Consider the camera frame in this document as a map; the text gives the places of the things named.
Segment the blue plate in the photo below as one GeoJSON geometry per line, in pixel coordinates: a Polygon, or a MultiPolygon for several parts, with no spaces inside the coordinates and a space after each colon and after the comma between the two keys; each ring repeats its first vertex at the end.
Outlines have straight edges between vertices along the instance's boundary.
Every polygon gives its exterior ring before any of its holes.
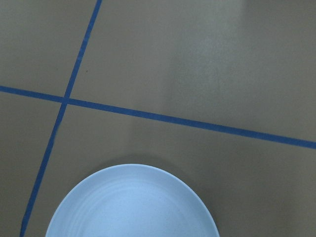
{"type": "Polygon", "coordinates": [[[199,196],[149,165],[115,165],[79,182],[62,200],[48,237],[217,237],[199,196]]]}

